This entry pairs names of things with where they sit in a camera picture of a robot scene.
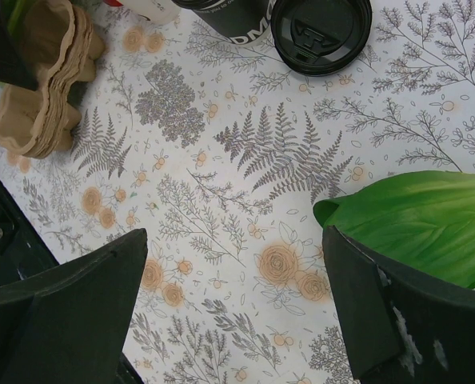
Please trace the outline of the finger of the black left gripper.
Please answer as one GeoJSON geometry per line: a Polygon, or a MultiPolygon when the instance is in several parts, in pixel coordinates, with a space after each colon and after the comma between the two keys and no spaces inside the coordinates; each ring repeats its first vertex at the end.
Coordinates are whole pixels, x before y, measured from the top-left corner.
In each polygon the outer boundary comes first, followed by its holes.
{"type": "Polygon", "coordinates": [[[29,1],[0,1],[0,83],[36,90],[38,81],[12,37],[29,8],[29,1]]]}

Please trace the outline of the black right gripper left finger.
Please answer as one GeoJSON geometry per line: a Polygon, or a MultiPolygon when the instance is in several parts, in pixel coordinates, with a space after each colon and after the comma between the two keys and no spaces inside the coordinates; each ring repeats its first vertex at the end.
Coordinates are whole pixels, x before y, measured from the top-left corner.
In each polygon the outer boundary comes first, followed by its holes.
{"type": "Polygon", "coordinates": [[[114,383],[147,233],[0,287],[0,383],[114,383]]]}

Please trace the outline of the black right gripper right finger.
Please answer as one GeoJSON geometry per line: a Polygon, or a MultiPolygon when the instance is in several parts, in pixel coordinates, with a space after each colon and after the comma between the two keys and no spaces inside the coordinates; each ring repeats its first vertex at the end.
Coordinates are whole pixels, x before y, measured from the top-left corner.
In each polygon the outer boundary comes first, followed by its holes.
{"type": "Polygon", "coordinates": [[[324,260],[361,383],[475,383],[475,290],[379,254],[336,227],[324,260]]]}

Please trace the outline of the black sleeved paper cup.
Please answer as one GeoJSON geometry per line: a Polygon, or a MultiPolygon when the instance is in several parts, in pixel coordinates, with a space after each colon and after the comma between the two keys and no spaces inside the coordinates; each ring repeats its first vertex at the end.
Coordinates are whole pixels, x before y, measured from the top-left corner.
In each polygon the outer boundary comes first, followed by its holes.
{"type": "Polygon", "coordinates": [[[177,0],[230,43],[244,46],[260,40],[269,30],[275,1],[177,0]]]}

